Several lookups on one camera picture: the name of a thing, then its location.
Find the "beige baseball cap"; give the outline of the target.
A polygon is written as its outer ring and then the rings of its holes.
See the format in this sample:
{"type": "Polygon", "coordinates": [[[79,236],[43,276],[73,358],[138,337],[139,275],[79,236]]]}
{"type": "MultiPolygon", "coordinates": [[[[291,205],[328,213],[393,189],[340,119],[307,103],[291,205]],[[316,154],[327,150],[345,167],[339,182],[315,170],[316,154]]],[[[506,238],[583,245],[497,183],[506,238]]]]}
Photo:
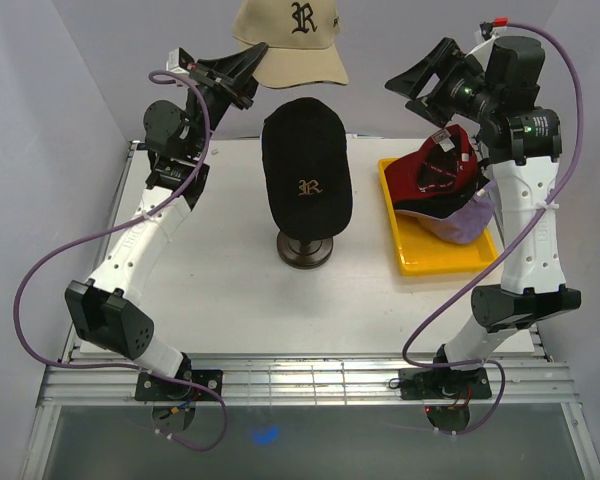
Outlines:
{"type": "Polygon", "coordinates": [[[266,88],[281,90],[319,83],[348,85],[336,47],[340,31],[333,0],[251,0],[241,3],[232,36],[243,50],[268,45],[254,78],[266,88]]]}

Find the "black baseball cap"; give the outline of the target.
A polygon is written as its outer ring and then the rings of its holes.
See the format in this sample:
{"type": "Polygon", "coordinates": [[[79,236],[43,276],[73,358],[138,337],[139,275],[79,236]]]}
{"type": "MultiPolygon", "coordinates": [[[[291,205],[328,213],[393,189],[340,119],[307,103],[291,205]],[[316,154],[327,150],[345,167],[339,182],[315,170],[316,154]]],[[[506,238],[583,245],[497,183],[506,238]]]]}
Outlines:
{"type": "Polygon", "coordinates": [[[264,121],[262,163],[279,230],[294,240],[342,233],[352,217],[347,139],[339,115],[313,97],[278,107],[264,121]]]}

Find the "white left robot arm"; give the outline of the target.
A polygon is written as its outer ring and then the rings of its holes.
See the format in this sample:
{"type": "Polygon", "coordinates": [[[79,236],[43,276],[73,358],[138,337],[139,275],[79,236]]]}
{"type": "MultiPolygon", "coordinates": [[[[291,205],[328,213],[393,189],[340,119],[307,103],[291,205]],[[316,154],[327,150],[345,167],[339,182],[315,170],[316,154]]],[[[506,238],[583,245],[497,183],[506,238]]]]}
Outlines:
{"type": "Polygon", "coordinates": [[[130,360],[157,378],[170,399],[192,387],[189,358],[160,340],[139,307],[162,251],[192,213],[207,181],[211,136],[230,107],[248,109],[258,88],[255,71],[269,46],[260,42],[219,59],[194,59],[173,50],[157,85],[187,89],[184,106],[158,100],[144,113],[150,173],[132,219],[103,262],[84,282],[73,281],[65,300],[79,338],[130,360]]]}

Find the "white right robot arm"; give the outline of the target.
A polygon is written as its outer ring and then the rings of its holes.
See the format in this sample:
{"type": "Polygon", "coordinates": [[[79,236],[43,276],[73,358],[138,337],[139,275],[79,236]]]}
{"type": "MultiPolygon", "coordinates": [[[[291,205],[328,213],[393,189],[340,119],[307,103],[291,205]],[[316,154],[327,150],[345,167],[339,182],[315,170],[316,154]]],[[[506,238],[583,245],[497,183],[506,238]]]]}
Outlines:
{"type": "Polygon", "coordinates": [[[444,397],[463,390],[466,371],[480,368],[518,331],[581,306],[558,249],[561,122],[536,103],[544,62],[535,38],[492,38],[464,53],[445,37],[385,84],[407,98],[408,110],[438,127],[455,115],[476,122],[499,193],[505,249],[493,264],[503,268],[501,280],[484,285],[475,279],[461,291],[471,296],[471,317],[432,365],[433,388],[444,397]]]}

